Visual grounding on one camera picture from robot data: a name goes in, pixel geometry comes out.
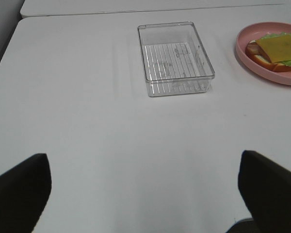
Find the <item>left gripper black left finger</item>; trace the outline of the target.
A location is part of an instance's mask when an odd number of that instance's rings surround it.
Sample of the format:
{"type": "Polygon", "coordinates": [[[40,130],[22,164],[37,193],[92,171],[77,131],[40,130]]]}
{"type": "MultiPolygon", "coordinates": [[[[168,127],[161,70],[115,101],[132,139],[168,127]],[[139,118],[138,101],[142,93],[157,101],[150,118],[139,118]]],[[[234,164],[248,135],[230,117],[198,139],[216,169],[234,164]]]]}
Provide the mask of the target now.
{"type": "Polygon", "coordinates": [[[31,233],[52,187],[49,160],[35,154],[0,175],[0,233],[31,233]]]}

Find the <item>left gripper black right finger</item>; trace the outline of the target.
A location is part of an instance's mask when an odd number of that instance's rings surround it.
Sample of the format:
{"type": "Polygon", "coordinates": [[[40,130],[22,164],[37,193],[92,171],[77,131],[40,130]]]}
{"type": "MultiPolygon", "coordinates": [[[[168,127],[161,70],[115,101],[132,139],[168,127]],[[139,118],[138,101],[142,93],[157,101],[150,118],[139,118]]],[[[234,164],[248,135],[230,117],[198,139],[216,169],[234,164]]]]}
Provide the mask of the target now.
{"type": "Polygon", "coordinates": [[[245,150],[238,189],[262,233],[291,233],[291,172],[264,155],[245,150]]]}

